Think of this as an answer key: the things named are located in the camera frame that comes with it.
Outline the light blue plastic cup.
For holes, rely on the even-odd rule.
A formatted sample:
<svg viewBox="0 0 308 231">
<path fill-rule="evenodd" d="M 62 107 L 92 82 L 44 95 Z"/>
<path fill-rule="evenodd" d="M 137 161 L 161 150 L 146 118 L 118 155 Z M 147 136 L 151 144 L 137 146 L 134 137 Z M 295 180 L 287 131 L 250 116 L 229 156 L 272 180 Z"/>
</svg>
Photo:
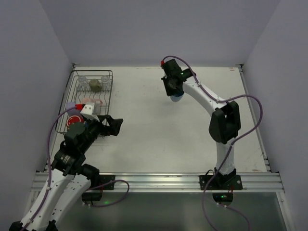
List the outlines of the light blue plastic cup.
<svg viewBox="0 0 308 231">
<path fill-rule="evenodd" d="M 183 97 L 183 94 L 176 94 L 176 95 L 172 95 L 170 96 L 170 99 L 172 102 L 179 102 Z"/>
</svg>

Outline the red mug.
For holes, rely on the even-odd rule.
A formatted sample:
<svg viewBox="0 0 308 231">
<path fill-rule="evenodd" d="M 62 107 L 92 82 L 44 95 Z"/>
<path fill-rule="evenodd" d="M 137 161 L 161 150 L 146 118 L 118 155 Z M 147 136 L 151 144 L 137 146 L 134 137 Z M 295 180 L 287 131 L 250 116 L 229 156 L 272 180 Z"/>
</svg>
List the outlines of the red mug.
<svg viewBox="0 0 308 231">
<path fill-rule="evenodd" d="M 74 124 L 74 123 L 84 123 L 84 119 L 78 115 L 72 115 L 70 116 L 67 121 L 66 121 L 66 127 L 68 128 L 70 125 Z"/>
</svg>

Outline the pink mug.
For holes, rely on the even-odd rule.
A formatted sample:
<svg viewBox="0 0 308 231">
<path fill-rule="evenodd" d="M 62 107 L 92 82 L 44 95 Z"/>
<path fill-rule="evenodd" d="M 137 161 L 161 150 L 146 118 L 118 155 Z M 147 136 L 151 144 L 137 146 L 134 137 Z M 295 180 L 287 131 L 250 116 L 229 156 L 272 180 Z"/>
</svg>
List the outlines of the pink mug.
<svg viewBox="0 0 308 231">
<path fill-rule="evenodd" d="M 93 99 L 89 97 L 85 97 L 80 101 L 81 104 L 87 104 L 87 103 L 95 103 L 98 104 L 99 106 L 103 105 L 103 102 L 101 99 Z"/>
</svg>

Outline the lavender plastic cup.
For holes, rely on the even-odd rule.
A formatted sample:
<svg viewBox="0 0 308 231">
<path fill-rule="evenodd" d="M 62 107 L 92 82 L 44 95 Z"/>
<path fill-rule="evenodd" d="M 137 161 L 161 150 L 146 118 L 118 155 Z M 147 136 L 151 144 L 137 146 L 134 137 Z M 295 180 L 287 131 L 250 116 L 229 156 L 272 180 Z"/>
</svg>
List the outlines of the lavender plastic cup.
<svg viewBox="0 0 308 231">
<path fill-rule="evenodd" d="M 78 112 L 78 110 L 76 109 L 76 104 L 75 104 L 75 102 L 68 102 L 68 103 L 65 105 L 65 110 L 66 110 L 67 112 L 71 112 L 71 113 Z"/>
</svg>

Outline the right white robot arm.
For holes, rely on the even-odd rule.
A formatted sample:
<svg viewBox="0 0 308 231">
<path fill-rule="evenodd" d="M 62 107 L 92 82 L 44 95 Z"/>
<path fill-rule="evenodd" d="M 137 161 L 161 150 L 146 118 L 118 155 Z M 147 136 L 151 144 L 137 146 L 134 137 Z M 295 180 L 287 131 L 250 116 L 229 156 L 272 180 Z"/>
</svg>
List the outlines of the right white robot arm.
<svg viewBox="0 0 308 231">
<path fill-rule="evenodd" d="M 214 178 L 210 184 L 222 187 L 236 176 L 234 165 L 234 147 L 232 142 L 241 128 L 239 105 L 232 101 L 225 103 L 198 79 L 190 69 L 182 70 L 175 59 L 161 61 L 165 73 L 162 81 L 166 94 L 171 101 L 178 102 L 184 94 L 195 99 L 211 116 L 209 134 L 216 142 L 217 163 Z"/>
</svg>

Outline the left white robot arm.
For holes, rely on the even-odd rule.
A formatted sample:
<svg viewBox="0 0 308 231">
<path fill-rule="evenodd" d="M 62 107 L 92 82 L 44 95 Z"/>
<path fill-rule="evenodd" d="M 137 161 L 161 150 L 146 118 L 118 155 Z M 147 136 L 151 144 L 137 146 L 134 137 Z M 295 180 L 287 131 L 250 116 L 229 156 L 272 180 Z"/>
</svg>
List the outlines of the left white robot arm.
<svg viewBox="0 0 308 231">
<path fill-rule="evenodd" d="M 97 119 L 75 122 L 49 167 L 48 178 L 36 201 L 11 231 L 55 231 L 74 203 L 90 186 L 97 187 L 99 169 L 85 164 L 85 153 L 99 136 L 117 136 L 123 119 L 100 115 Z"/>
</svg>

